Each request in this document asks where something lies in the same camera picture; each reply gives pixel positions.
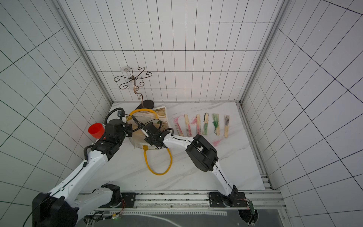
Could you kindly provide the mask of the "grey pink folding fan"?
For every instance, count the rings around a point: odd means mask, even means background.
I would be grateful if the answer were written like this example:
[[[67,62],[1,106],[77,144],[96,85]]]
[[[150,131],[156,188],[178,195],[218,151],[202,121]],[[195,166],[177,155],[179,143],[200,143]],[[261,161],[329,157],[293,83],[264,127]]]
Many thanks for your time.
[[[224,137],[228,138],[229,135],[229,122],[230,122],[230,116],[225,115],[224,117]]]

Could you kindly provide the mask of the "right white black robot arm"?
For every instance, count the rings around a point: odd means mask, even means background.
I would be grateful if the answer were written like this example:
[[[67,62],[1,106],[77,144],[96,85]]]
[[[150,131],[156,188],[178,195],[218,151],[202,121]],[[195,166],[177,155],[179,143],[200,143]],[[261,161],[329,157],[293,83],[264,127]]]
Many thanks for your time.
[[[209,206],[212,208],[247,207],[245,195],[239,193],[219,163],[217,150],[200,134],[195,137],[174,135],[172,128],[160,130],[153,123],[142,124],[140,129],[145,134],[145,141],[157,148],[184,149],[194,165],[203,172],[211,172],[222,189],[217,193],[209,193]]]

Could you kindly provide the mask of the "light green folding fan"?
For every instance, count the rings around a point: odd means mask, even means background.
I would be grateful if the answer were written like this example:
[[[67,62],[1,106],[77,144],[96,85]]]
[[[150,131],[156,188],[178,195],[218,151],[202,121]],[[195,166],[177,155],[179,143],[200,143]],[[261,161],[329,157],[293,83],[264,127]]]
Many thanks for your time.
[[[204,114],[204,119],[203,119],[203,131],[202,134],[203,135],[208,135],[209,132],[209,113],[205,113]]]

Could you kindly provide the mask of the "green tasselled folding fan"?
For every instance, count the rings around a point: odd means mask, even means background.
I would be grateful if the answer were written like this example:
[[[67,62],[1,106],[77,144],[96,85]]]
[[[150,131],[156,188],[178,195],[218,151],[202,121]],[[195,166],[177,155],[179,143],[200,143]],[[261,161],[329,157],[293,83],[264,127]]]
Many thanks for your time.
[[[213,126],[214,126],[214,132],[216,134],[216,136],[220,136],[220,127],[219,127],[219,114],[212,114],[213,117]]]

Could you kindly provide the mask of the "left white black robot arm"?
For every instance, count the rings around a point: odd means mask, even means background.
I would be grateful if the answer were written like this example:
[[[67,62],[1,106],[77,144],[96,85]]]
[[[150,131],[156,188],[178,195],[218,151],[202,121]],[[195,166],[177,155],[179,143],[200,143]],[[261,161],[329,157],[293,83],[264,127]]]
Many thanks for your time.
[[[125,117],[107,122],[101,139],[85,148],[85,160],[50,192],[39,193],[33,199],[32,212],[28,216],[32,219],[32,226],[74,227],[101,206],[123,206],[125,202],[120,187],[110,183],[103,184],[81,199],[77,199],[77,196],[131,134],[132,126],[126,123]]]

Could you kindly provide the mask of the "white canvas tote bag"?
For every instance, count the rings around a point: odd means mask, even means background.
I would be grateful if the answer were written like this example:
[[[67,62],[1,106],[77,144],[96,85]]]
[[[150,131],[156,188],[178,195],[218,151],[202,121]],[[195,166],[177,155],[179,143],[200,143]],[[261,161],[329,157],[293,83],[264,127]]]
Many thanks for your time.
[[[135,122],[135,124],[138,125],[137,129],[133,130],[133,131],[137,131],[137,130],[141,130],[147,138],[151,139],[151,142],[156,142],[157,141],[157,137],[161,136],[161,131],[160,129],[154,129],[152,128],[151,126],[147,126],[149,123],[152,123],[153,120],[151,120],[150,122],[148,123],[145,123],[145,124],[142,124],[139,122],[139,120],[136,118],[136,116],[134,114],[138,113],[138,112],[150,112],[150,113],[153,113],[155,115],[155,118],[158,120],[159,122],[159,128],[161,128],[162,126],[162,121],[159,120],[158,118],[158,114],[154,111],[154,110],[151,110],[151,109],[146,109],[146,108],[142,108],[142,109],[137,109],[137,110],[134,110],[132,111],[130,114],[129,114],[129,117],[127,118],[127,120],[129,119],[133,119],[133,121]],[[169,148],[167,148],[167,151],[168,151],[168,154],[170,156],[170,164],[169,164],[169,167],[167,168],[167,170],[163,173],[156,173],[154,170],[152,170],[152,168],[149,166],[148,164],[148,160],[147,160],[147,151],[148,151],[148,146],[147,145],[143,145],[143,150],[144,150],[144,159],[145,159],[145,163],[146,163],[146,166],[148,168],[148,170],[154,174],[154,175],[157,175],[157,176],[162,176],[162,175],[165,175],[171,168],[172,166],[172,163],[173,163],[173,156],[172,156],[172,153],[170,151]]]

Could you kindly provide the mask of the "pink tasselled folding fan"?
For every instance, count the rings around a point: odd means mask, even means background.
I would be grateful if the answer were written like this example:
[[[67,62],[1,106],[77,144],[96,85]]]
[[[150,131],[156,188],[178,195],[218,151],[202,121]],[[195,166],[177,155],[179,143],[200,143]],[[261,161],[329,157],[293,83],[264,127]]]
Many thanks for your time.
[[[201,120],[199,114],[196,114],[196,117],[193,119],[192,124],[196,126],[196,133],[201,135]]]

